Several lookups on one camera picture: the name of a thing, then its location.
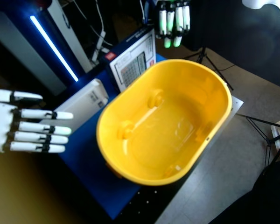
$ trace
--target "robotic hand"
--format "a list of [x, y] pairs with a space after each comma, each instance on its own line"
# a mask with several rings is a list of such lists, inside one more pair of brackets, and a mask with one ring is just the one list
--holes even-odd
[[62, 126], [43, 125], [24, 119], [72, 119], [68, 112], [54, 112], [35, 109], [18, 109], [11, 105], [17, 102], [39, 103], [42, 96], [19, 91], [0, 90], [0, 152], [11, 151], [62, 153], [71, 129]]
[[[165, 48], [179, 47], [182, 36], [190, 30], [190, 0], [150, 0], [155, 12], [156, 37], [164, 39]], [[149, 3], [145, 3], [143, 13], [147, 24]]]

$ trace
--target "blue table surface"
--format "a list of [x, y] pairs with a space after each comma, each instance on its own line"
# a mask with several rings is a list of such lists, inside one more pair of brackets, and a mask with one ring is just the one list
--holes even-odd
[[[164, 57], [156, 55], [156, 61]], [[109, 103], [118, 95], [106, 70], [100, 79], [108, 93]], [[64, 153], [59, 154], [65, 164], [79, 178], [106, 213], [114, 219], [140, 189], [140, 185], [119, 179], [106, 166], [97, 140], [96, 126], [103, 108], [79, 127], [70, 137]]]

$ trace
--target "yellow surface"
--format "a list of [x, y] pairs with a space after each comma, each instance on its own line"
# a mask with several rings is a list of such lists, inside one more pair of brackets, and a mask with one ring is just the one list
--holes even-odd
[[231, 111], [231, 94], [212, 70], [166, 60], [144, 72], [102, 112], [100, 151], [125, 178], [163, 185], [183, 177]]

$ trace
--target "red logo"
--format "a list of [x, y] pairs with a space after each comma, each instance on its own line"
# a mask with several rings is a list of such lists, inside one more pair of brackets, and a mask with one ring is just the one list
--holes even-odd
[[116, 54], [114, 54], [113, 52], [109, 52], [108, 54], [105, 55], [105, 58], [107, 58], [109, 61], [111, 61], [115, 57]]

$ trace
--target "concrete floor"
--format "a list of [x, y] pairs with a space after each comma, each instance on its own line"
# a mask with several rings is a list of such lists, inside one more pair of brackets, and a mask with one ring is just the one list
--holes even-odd
[[[157, 41], [157, 52], [166, 58], [193, 53], [184, 47], [164, 49], [161, 41]], [[207, 54], [219, 69], [232, 65], [210, 49]], [[203, 64], [212, 68], [207, 61]], [[235, 89], [232, 95], [244, 101], [239, 113], [272, 122], [280, 120], [280, 87], [237, 66], [222, 73]], [[271, 136], [270, 126], [260, 126]], [[248, 121], [235, 116], [189, 176], [182, 194], [175, 197], [156, 223], [210, 222], [252, 189], [264, 168], [265, 148], [265, 142]]]

